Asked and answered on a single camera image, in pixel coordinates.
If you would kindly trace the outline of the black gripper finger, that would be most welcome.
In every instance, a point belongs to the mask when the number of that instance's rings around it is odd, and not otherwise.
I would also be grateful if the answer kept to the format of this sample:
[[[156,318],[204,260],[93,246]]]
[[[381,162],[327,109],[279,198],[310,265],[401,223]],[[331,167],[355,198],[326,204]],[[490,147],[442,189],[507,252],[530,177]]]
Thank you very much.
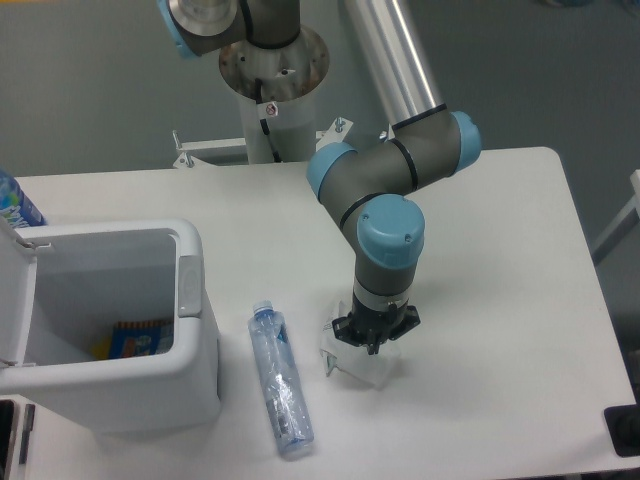
[[[338,341],[349,345],[355,345],[356,339],[353,337],[351,331],[351,320],[352,318],[349,316],[339,317],[331,322],[331,327],[334,336]]]
[[[382,344],[395,341],[421,323],[415,306],[389,304],[385,312],[374,312],[367,326],[367,352],[377,355]]]

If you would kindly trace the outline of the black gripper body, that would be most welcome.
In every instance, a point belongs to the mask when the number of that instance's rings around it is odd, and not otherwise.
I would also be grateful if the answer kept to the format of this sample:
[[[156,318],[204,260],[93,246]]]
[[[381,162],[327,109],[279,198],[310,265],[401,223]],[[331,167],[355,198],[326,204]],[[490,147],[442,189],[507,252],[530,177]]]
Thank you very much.
[[[409,331],[409,305],[387,304],[383,311],[370,309],[356,295],[348,328],[348,341],[356,346],[378,348],[387,340],[397,340]]]

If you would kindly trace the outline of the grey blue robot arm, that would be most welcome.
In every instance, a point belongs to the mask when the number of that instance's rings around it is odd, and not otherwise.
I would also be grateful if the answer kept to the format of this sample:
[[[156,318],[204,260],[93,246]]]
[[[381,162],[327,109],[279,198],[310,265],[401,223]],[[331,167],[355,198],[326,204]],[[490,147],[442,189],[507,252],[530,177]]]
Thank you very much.
[[[425,220],[408,196],[472,165],[477,126],[449,110],[402,1],[347,1],[392,135],[365,152],[316,143],[311,96],[329,70],[323,39],[301,21],[296,1],[162,1],[179,53],[211,52],[239,101],[252,163],[306,162],[307,181],[355,260],[352,307],[334,336],[376,354],[415,328],[409,302]]]

